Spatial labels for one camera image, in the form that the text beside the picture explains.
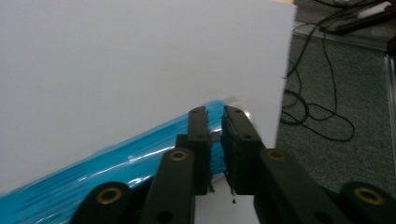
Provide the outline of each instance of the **brass ring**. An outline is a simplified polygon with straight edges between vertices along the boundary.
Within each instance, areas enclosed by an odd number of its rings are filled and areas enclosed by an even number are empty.
[[[381,197],[377,192],[372,189],[367,188],[357,188],[353,190],[355,195],[364,202],[374,204],[374,205],[382,205],[385,203],[384,198]]]
[[[286,156],[284,153],[280,152],[280,151],[276,151],[276,150],[270,150],[268,152],[268,156],[275,160],[275,161],[283,161],[286,159]]]
[[[174,151],[171,154],[171,159],[173,161],[183,161],[187,158],[187,153],[184,151]]]
[[[111,198],[105,197],[107,193],[114,193],[114,196]],[[108,188],[102,190],[98,196],[96,197],[96,201],[98,201],[101,204],[110,204],[116,202],[120,197],[122,196],[122,191],[118,188]]]

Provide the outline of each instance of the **white sheet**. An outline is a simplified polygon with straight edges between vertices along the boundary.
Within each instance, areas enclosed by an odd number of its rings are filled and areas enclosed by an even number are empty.
[[[215,193],[195,196],[196,224],[259,224],[253,196],[231,194],[225,177],[213,182]]]
[[[266,0],[2,1],[0,192],[228,96],[274,147],[294,11]]]

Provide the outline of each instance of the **blue plastic wrap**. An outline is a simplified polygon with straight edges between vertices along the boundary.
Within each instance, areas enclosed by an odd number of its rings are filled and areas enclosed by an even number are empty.
[[[205,105],[209,129],[221,129],[224,103]],[[68,223],[81,201],[96,186],[120,181],[130,188],[155,174],[162,154],[187,133],[188,116],[166,122],[145,133],[72,164],[0,198],[0,223]],[[224,169],[219,143],[212,147],[212,173]]]

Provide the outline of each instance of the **white paper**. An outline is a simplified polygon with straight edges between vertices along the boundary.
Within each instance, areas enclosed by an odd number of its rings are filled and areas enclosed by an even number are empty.
[[[0,192],[235,96],[274,147],[294,6],[2,1]]]
[[[259,224],[253,196],[231,194],[225,177],[213,183],[215,193],[195,196],[196,224]]]

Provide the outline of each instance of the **wire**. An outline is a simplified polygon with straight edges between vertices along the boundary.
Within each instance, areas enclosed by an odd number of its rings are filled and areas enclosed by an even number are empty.
[[[322,1],[322,0],[314,0],[314,1],[317,2],[317,3],[321,3],[322,5],[325,5],[327,7],[337,7],[337,8],[347,7],[347,5],[346,6],[338,6],[338,5],[330,4],[330,3]]]
[[[319,104],[314,104],[314,103],[308,104],[306,102],[304,97],[301,95],[302,89],[303,89],[303,83],[302,83],[302,80],[301,80],[301,77],[300,77],[300,73],[299,73],[297,68],[298,68],[299,64],[301,63],[302,58],[304,57],[306,48],[307,48],[307,46],[308,46],[308,44],[309,44],[309,42],[311,40],[311,37],[312,37],[313,33],[319,28],[320,25],[322,25],[325,22],[331,21],[331,20],[337,20],[337,19],[343,18],[345,16],[349,16],[350,13],[351,13],[350,11],[351,11],[352,8],[371,6],[373,4],[376,4],[377,2],[378,1],[371,1],[371,2],[367,3],[367,0],[359,1],[358,3],[356,3],[356,4],[354,4],[354,5],[350,6],[350,7],[346,7],[344,9],[342,9],[342,10],[339,10],[339,11],[333,13],[329,17],[327,17],[327,18],[321,20],[320,22],[318,22],[313,27],[313,29],[311,30],[311,32],[309,33],[309,35],[307,36],[307,38],[306,38],[306,40],[304,42],[304,45],[302,47],[302,50],[301,50],[296,62],[295,63],[290,62],[291,65],[292,65],[292,68],[287,73],[287,79],[289,79],[292,74],[296,74],[299,87],[298,87],[298,92],[285,90],[285,95],[286,94],[292,95],[292,96],[295,97],[295,100],[290,105],[284,105],[283,106],[284,109],[282,109],[282,115],[288,116],[289,118],[292,119],[292,121],[281,118],[280,121],[282,123],[285,123],[285,124],[288,124],[288,125],[302,125],[307,130],[309,130],[309,131],[311,131],[311,132],[313,132],[313,133],[315,133],[315,134],[317,134],[317,135],[319,135],[319,136],[321,136],[321,137],[323,137],[325,139],[332,140],[332,141],[347,142],[347,141],[350,141],[353,138],[353,136],[355,135],[355,126],[353,125],[353,123],[349,119],[347,119],[347,118],[345,118],[345,117],[343,117],[343,116],[338,114],[337,88],[336,88],[336,83],[335,83],[335,75],[334,75],[334,71],[333,71],[333,67],[332,67],[332,62],[331,62],[329,54],[327,53],[327,50],[326,50],[326,32],[323,32],[322,48],[323,48],[323,53],[324,53],[324,56],[326,58],[326,61],[327,61],[328,65],[329,65],[330,73],[331,73],[331,77],[332,77],[332,90],[333,90],[333,99],[334,99],[334,109],[333,110],[330,110],[329,108],[326,108],[326,107],[324,107],[322,105],[319,105]],[[291,108],[291,107],[295,106],[298,102],[300,102],[303,105],[303,107],[304,107],[304,115],[303,115],[302,119],[297,119],[291,113],[285,111],[285,108]],[[318,108],[320,108],[320,109],[322,109],[322,110],[324,110],[324,111],[326,111],[328,113],[331,113],[331,114],[329,116],[327,116],[327,117],[324,117],[324,118],[318,118],[318,117],[315,117],[315,116],[312,115],[312,113],[310,112],[310,107],[318,107]],[[351,127],[351,133],[350,133],[349,136],[347,136],[345,138],[330,137],[330,136],[327,136],[327,135],[325,135],[325,134],[323,134],[323,133],[321,133],[321,132],[319,132],[319,131],[317,131],[317,130],[315,130],[315,129],[313,129],[313,128],[311,128],[311,127],[309,127],[309,126],[307,126],[305,124],[305,122],[308,121],[308,119],[312,119],[312,120],[315,120],[315,121],[324,121],[324,120],[328,120],[328,119],[334,118],[334,117],[343,120],[345,123],[347,123]]]
[[[348,8],[345,8],[345,10],[342,10],[343,13],[341,13],[340,15],[337,15],[334,18],[323,22],[320,25],[319,30],[321,32],[325,32],[325,31],[327,31],[327,29],[329,29],[329,27],[331,27],[331,24],[333,24],[333,23],[337,23],[338,22],[338,24],[339,24],[339,22],[342,23],[342,22],[348,21],[348,20],[356,20],[357,16],[358,16],[358,12],[362,11],[363,9],[365,9],[367,7],[376,6],[377,4],[382,3],[383,0],[374,0],[374,1],[370,1],[368,3],[364,3],[364,2],[365,1],[361,1],[358,4],[354,4],[354,5],[352,5],[352,6],[348,7]]]
[[[300,64],[301,59],[303,58],[303,56],[304,56],[304,54],[305,54],[306,47],[308,46],[308,43],[309,43],[309,41],[310,41],[311,38],[312,38],[312,35],[313,35],[314,32],[319,28],[320,25],[322,25],[322,24],[325,23],[326,21],[330,21],[330,20],[332,20],[332,19],[334,19],[334,18],[339,17],[340,15],[343,15],[343,13],[345,13],[346,11],[348,11],[348,10],[354,8],[354,7],[366,7],[366,6],[371,6],[371,5],[375,5],[376,3],[381,2],[381,1],[372,1],[372,2],[369,2],[369,3],[363,4],[364,2],[367,2],[367,0],[361,0],[361,1],[359,1],[359,2],[357,2],[357,3],[355,3],[355,4],[353,4],[353,5],[351,5],[350,7],[343,8],[343,9],[341,9],[341,10],[339,10],[339,11],[333,13],[333,14],[330,15],[329,17],[327,17],[327,18],[321,20],[320,22],[318,22],[318,23],[314,26],[314,28],[311,30],[311,32],[308,34],[308,36],[306,37],[306,40],[305,40],[305,42],[304,42],[303,48],[302,48],[302,50],[301,50],[301,52],[300,52],[300,55],[299,55],[299,57],[297,58],[297,60],[296,60],[296,62],[295,62],[295,64],[294,64],[294,66],[293,66],[293,67],[291,68],[291,70],[288,72],[287,77],[291,76],[291,74],[293,74],[293,72],[295,71],[295,69],[296,69],[296,68],[298,67],[298,65]]]

